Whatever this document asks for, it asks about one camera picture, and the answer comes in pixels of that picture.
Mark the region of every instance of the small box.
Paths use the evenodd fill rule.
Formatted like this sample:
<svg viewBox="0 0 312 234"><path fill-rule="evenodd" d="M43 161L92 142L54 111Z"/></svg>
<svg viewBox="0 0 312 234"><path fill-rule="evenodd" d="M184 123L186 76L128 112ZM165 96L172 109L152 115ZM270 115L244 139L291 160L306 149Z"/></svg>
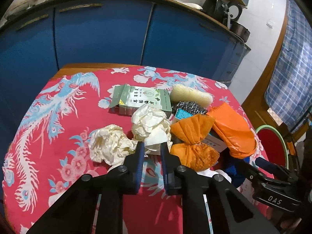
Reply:
<svg viewBox="0 0 312 234"><path fill-rule="evenodd" d="M109 107L118 106L119 114L132 115L144 104L164 111L167 118L171 115L172 109L168 90L130 86L129 84L115 86Z"/></svg>
<svg viewBox="0 0 312 234"><path fill-rule="evenodd" d="M177 110L173 122L178 122L181 119L189 118L191 116L193 116L191 113L179 108ZM219 135L213 129L210 130L209 134L206 136L205 139L202 140L202 142L204 144L213 147L217 152L222 152L227 148L225 142L219 137Z"/></svg>

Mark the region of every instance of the orange cloth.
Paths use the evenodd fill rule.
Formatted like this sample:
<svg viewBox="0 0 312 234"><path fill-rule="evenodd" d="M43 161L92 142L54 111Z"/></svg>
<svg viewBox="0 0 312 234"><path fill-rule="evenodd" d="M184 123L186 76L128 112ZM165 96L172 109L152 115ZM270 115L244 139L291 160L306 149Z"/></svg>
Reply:
<svg viewBox="0 0 312 234"><path fill-rule="evenodd" d="M196 114L172 124L171 133L184 143L172 145L170 153L178 156L182 165L197 172L212 167L220 154L201 140L207 136L213 122L214 118Z"/></svg>
<svg viewBox="0 0 312 234"><path fill-rule="evenodd" d="M245 119L227 103L212 107L207 115L216 119L213 129L227 144L232 157L244 159L255 153L254 134Z"/></svg>

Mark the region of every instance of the cabinet door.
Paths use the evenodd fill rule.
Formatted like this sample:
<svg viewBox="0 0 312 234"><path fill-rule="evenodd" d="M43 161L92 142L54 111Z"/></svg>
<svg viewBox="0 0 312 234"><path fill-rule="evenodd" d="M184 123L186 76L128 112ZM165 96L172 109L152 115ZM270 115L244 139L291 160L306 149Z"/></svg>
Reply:
<svg viewBox="0 0 312 234"><path fill-rule="evenodd" d="M234 50L232 52L229 62L235 65L239 65L246 54L246 49L247 49L246 46L236 41L235 47L234 47Z"/></svg>
<svg viewBox="0 0 312 234"><path fill-rule="evenodd" d="M8 133L12 135L12 140L18 129L19 122L13 114L10 106L7 104L7 101L4 99L3 93L3 91L0 92L0 123L2 124L3 129L5 128Z"/></svg>
<svg viewBox="0 0 312 234"><path fill-rule="evenodd" d="M157 4L146 37L142 65L212 78L228 43L227 34L208 21Z"/></svg>
<svg viewBox="0 0 312 234"><path fill-rule="evenodd" d="M97 62L139 65L152 3L76 0L55 11L59 67Z"/></svg>
<svg viewBox="0 0 312 234"><path fill-rule="evenodd" d="M221 83L230 82L237 69L238 69L237 65L228 63L224 67L224 71L221 74L220 78L218 78L218 81Z"/></svg>
<svg viewBox="0 0 312 234"><path fill-rule="evenodd" d="M0 34L0 88L18 122L56 72L53 8L29 15Z"/></svg>

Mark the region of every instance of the pot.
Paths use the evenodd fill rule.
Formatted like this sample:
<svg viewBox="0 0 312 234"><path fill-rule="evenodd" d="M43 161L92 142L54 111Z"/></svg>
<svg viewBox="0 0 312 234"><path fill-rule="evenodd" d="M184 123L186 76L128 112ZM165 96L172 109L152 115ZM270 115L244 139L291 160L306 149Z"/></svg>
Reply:
<svg viewBox="0 0 312 234"><path fill-rule="evenodd" d="M235 21L232 21L230 31L235 33L237 36L241 37L245 43L247 42L250 35L250 31L246 27L242 26L241 24Z"/></svg>

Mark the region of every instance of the blue plaid curtain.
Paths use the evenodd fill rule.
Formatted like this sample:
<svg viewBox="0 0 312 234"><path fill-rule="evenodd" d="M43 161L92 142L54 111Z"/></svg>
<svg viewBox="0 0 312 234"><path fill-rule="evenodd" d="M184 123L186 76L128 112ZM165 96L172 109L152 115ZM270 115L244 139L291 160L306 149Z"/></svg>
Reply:
<svg viewBox="0 0 312 234"><path fill-rule="evenodd" d="M265 93L268 106L295 132L312 104L312 29L294 0L280 55Z"/></svg>

